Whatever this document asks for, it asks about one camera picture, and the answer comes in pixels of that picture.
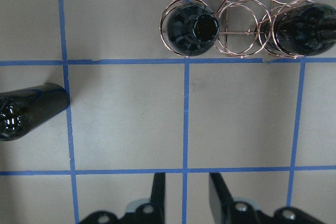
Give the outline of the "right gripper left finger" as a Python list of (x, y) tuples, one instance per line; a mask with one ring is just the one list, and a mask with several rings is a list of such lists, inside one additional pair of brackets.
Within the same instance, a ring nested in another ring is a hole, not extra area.
[(165, 223), (165, 186), (165, 173), (155, 173), (150, 197), (155, 223)]

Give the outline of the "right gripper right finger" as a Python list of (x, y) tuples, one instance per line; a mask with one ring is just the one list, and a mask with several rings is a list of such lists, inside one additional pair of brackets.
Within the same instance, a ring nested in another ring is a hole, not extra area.
[(234, 199), (221, 175), (209, 173), (209, 205), (214, 223), (232, 223), (230, 206)]

